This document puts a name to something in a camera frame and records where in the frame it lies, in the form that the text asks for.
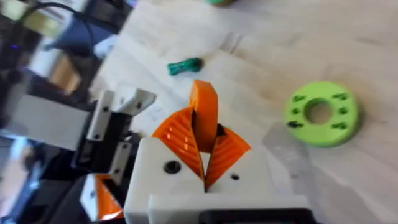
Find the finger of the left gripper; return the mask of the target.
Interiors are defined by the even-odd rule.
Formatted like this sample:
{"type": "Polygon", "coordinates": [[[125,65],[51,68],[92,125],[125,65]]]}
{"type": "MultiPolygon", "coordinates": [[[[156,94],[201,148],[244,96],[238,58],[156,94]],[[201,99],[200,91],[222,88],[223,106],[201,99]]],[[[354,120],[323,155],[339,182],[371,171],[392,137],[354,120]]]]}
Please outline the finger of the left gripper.
{"type": "Polygon", "coordinates": [[[86,176],[80,195],[80,204],[91,221],[102,222],[124,217],[122,200],[116,196],[131,148],[130,143],[120,142],[116,147],[109,172],[86,176]]]}

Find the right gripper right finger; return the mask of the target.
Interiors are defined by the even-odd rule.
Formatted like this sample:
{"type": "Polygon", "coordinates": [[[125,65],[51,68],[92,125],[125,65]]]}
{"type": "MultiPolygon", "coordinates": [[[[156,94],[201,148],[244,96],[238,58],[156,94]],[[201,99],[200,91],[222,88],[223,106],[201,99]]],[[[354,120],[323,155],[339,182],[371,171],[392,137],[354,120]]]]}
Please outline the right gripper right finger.
{"type": "Polygon", "coordinates": [[[265,149],[253,149],[219,124],[206,168],[205,188],[209,193],[273,194],[275,187],[265,149]]]}

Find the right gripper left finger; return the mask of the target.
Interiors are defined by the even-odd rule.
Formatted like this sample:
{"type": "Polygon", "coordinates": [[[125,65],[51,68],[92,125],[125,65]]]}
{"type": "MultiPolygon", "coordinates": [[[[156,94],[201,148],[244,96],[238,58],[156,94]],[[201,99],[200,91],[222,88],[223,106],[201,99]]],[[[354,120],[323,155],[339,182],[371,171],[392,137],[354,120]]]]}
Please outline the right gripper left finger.
{"type": "Polygon", "coordinates": [[[168,117],[139,143],[124,204],[127,223],[198,223],[205,172],[193,133],[195,110],[168,117]]]}

